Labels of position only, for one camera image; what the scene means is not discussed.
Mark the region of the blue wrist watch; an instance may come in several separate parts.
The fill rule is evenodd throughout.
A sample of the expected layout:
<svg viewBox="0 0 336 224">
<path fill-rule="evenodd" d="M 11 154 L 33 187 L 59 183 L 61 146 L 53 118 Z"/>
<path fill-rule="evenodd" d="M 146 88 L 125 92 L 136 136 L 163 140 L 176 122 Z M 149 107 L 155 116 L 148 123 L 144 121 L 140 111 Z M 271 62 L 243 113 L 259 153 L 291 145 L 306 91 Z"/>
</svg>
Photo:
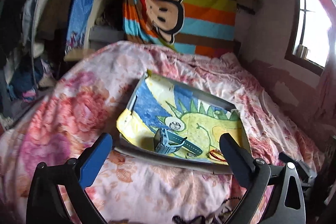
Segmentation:
<svg viewBox="0 0 336 224">
<path fill-rule="evenodd" d="M 153 139 L 154 152 L 168 155 L 175 153 L 181 148 L 185 148 L 192 152 L 195 156 L 200 156 L 203 150 L 197 145 L 193 144 L 187 137 L 181 137 L 170 130 L 159 128 L 154 135 Z"/>
</svg>

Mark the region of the grey box with dinosaur drawing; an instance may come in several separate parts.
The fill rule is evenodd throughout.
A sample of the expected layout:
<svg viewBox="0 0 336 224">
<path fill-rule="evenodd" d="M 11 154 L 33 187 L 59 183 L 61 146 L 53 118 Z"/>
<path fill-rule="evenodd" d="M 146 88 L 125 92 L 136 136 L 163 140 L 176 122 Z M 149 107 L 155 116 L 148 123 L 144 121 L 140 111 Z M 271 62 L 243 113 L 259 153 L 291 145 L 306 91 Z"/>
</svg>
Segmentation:
<svg viewBox="0 0 336 224">
<path fill-rule="evenodd" d="M 159 128 L 187 137 L 203 150 L 195 156 L 185 148 L 162 155 L 154 152 Z M 129 156 L 177 168 L 230 174 L 219 139 L 229 133 L 240 147 L 251 151 L 240 112 L 235 105 L 187 84 L 147 71 L 139 79 L 117 120 L 116 150 Z"/>
</svg>

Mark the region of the grey bedside drawer unit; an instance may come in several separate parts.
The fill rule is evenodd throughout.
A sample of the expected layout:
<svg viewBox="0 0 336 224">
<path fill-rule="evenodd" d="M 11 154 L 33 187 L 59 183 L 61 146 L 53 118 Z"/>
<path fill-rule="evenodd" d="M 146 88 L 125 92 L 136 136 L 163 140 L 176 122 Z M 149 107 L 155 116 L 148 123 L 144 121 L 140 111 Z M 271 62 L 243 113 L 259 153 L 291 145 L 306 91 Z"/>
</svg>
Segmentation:
<svg viewBox="0 0 336 224">
<path fill-rule="evenodd" d="M 96 51 L 123 39 L 124 32 L 110 26 L 93 26 L 90 28 L 88 36 L 90 49 Z"/>
</svg>

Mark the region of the window with bars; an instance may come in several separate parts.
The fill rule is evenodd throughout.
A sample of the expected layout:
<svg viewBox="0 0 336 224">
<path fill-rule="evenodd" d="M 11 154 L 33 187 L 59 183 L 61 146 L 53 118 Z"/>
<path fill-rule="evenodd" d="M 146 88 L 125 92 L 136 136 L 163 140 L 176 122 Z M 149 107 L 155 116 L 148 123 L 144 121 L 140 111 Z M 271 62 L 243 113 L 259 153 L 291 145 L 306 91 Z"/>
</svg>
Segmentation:
<svg viewBox="0 0 336 224">
<path fill-rule="evenodd" d="M 329 54 L 331 20 L 320 0 L 296 0 L 285 58 L 320 76 Z"/>
</svg>

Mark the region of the striped monkey blanket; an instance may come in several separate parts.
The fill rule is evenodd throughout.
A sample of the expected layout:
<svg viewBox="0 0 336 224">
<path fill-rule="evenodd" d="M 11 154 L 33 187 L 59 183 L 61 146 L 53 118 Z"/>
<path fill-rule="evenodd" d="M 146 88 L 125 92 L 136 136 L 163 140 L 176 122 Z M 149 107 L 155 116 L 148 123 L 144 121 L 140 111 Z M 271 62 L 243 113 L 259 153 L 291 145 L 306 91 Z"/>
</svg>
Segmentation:
<svg viewBox="0 0 336 224">
<path fill-rule="evenodd" d="M 124 0 L 128 40 L 211 58 L 236 53 L 237 0 Z"/>
</svg>

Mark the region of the hanging clothes in wardrobe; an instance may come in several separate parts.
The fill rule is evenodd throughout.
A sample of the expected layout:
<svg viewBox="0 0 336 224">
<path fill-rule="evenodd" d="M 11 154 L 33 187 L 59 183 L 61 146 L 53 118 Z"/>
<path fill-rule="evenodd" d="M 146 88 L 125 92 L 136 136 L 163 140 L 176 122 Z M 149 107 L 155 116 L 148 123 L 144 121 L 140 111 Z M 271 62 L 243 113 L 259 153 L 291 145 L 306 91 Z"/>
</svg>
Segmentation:
<svg viewBox="0 0 336 224">
<path fill-rule="evenodd" d="M 70 0 L 1 0 L 1 126 L 7 130 L 55 84 Z"/>
</svg>

